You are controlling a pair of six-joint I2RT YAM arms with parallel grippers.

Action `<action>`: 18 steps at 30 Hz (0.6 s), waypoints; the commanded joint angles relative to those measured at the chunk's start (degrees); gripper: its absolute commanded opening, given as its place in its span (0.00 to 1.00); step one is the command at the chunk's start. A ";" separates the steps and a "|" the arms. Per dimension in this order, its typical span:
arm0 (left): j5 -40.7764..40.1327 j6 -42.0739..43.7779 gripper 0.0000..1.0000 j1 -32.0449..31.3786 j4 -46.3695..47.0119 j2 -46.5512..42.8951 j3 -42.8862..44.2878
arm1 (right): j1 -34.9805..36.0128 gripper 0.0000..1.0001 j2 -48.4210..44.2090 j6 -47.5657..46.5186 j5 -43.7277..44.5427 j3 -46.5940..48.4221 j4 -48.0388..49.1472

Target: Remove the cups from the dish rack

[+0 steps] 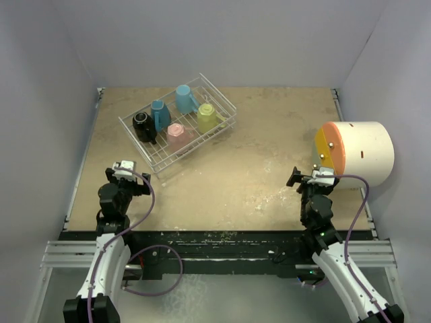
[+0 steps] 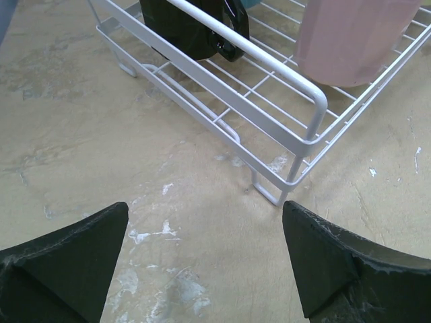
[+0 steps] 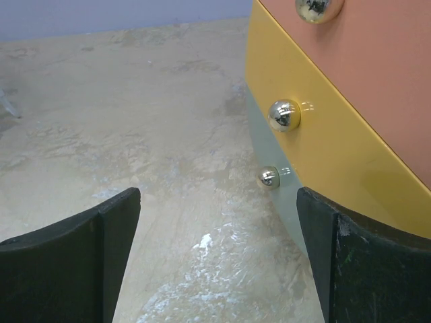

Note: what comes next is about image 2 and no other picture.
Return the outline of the light blue mug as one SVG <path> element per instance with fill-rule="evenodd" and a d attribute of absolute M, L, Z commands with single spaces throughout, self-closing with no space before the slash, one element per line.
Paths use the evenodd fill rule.
<path fill-rule="evenodd" d="M 242 5 L 245 9 L 250 9 L 258 4 L 260 4 L 261 0 L 241 0 Z"/>

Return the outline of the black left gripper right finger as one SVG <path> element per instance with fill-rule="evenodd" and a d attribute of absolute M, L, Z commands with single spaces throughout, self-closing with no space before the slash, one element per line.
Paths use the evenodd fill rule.
<path fill-rule="evenodd" d="M 294 201 L 282 223 L 310 322 L 429 322 L 430 260 L 388 248 Z"/>

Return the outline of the pink mug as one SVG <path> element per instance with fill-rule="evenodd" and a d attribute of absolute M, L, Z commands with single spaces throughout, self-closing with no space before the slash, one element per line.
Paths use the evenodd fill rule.
<path fill-rule="evenodd" d="M 311 0 L 296 41 L 299 70 L 323 85 L 376 79 L 421 1 Z"/>

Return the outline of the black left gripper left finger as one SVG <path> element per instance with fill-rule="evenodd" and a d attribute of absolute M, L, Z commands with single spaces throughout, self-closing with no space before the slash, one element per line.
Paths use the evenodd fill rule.
<path fill-rule="evenodd" d="M 2 322 L 99 322 L 129 221 L 117 202 L 1 251 Z"/>

